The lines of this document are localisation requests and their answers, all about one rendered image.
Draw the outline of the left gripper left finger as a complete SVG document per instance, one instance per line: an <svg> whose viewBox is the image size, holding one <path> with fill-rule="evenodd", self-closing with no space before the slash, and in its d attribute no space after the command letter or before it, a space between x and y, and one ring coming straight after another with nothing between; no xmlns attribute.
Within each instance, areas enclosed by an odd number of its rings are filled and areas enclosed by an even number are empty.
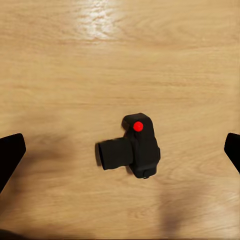
<svg viewBox="0 0 240 240"><path fill-rule="evenodd" d="M0 193L25 153L22 133L0 138Z"/></svg>

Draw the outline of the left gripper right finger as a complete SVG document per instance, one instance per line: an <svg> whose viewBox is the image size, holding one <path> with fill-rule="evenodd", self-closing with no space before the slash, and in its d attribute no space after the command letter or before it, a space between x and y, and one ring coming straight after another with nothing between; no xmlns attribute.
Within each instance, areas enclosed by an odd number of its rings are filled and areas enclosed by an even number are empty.
<svg viewBox="0 0 240 240"><path fill-rule="evenodd" d="M240 135L228 133L224 151L240 173Z"/></svg>

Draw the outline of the digital camera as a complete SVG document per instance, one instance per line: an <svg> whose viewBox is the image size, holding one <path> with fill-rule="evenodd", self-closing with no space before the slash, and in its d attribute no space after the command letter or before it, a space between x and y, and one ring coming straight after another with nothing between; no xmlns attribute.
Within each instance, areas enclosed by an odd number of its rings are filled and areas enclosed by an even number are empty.
<svg viewBox="0 0 240 240"><path fill-rule="evenodd" d="M137 179L148 179L157 173L161 159L153 121L142 112L127 115L124 121L129 125L125 138L98 144L102 167L105 171L129 165Z"/></svg>

